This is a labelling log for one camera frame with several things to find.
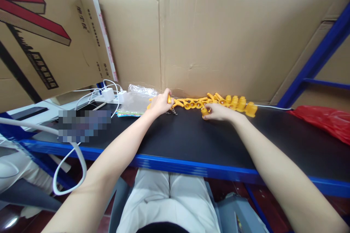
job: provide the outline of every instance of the red plastic bag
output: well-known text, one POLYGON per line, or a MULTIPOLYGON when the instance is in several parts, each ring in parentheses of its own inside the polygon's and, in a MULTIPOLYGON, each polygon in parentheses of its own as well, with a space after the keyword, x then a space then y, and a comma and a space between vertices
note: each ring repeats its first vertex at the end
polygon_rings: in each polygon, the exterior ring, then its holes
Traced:
POLYGON ((350 114, 329 107, 298 106, 290 114, 323 129, 350 145, 350 114))

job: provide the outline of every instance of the plastic bag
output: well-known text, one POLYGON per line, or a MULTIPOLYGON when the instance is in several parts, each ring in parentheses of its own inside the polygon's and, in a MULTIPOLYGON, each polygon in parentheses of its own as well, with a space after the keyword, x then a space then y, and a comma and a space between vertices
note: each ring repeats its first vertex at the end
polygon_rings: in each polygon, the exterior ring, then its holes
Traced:
POLYGON ((150 103, 149 99, 157 95, 158 92, 152 88, 130 84, 123 106, 118 110, 118 117, 142 116, 150 103))
POLYGON ((290 114, 350 145, 350 114, 329 107, 299 106, 290 114))

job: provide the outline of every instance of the black table surface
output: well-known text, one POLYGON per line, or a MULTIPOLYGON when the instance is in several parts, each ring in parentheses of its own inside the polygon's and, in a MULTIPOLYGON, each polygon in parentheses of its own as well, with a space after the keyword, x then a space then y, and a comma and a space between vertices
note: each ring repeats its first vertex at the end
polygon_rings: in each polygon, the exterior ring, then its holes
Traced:
MULTIPOLYGON (((115 110, 107 104, 101 110, 115 110)), ((255 169, 237 132, 228 122, 205 121, 198 109, 176 107, 177 115, 163 114, 147 131, 138 154, 255 169)), ((107 130, 83 143, 105 149, 136 117, 113 117, 107 130)), ((289 156, 308 176, 350 182, 350 146, 282 110, 259 108, 252 124, 289 156)), ((55 142, 41 132, 36 140, 55 142)))

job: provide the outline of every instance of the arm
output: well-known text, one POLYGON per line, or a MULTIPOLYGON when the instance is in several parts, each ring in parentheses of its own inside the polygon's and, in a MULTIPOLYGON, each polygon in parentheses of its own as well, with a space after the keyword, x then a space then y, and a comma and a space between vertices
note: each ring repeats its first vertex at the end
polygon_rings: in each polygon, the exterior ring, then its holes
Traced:
POLYGON ((112 190, 133 160, 153 121, 174 104, 167 103, 169 89, 152 100, 152 105, 137 121, 121 133, 89 168, 83 184, 74 190, 43 233, 96 232, 112 190))
POLYGON ((349 231, 346 223, 300 168, 244 115, 218 104, 206 104, 206 107, 212 111, 206 119, 227 120, 234 126, 295 232, 349 231))

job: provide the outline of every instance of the floor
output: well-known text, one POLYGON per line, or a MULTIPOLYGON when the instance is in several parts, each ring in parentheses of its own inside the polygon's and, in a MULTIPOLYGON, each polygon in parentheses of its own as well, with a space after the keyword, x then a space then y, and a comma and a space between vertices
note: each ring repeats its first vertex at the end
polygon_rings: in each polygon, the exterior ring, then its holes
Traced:
MULTIPOLYGON (((87 161, 87 167, 89 168, 92 165, 93 161, 87 161)), ((80 166, 79 163, 76 165, 72 165, 72 171, 70 171, 70 175, 76 178, 77 182, 81 178, 80 166)), ((137 169, 128 167, 122 174, 122 178, 128 183, 128 185, 132 186, 137 169)), ((248 199, 250 205, 253 207, 255 211, 256 208, 251 201, 249 194, 245 188, 245 185, 240 182, 226 181, 226 180, 218 180, 212 178, 205 178, 206 181, 210 184, 211 191, 214 196, 214 200, 216 202, 225 198, 225 196, 230 192, 235 192, 242 197, 248 199)), ((291 232, 292 228, 282 211, 282 208, 277 203, 276 199, 273 197, 272 193, 268 190, 266 186, 258 186, 258 185, 250 185, 250 188, 254 194, 254 197, 258 201, 258 204, 266 219, 268 220, 272 230, 274 233, 287 233, 291 232)), ((64 200, 68 197, 68 195, 58 196, 56 197, 59 201, 64 202, 64 200)), ((332 206, 336 209, 336 211, 342 216, 346 217, 346 219, 350 216, 350 199, 345 198, 337 198, 337 197, 326 197, 328 201, 332 204, 332 206)), ((110 222, 110 214, 112 211, 112 206, 114 202, 114 196, 110 201, 106 212, 100 222, 97 233, 107 233, 109 222, 110 222)), ((4 217, 8 214, 19 214, 22 208, 18 206, 7 206, 5 209, 0 211, 0 232, 2 233, 40 233, 46 224, 53 217, 54 213, 48 211, 41 211, 38 215, 25 219, 20 218, 18 222, 10 227, 3 228, 3 223, 5 221, 4 217)))

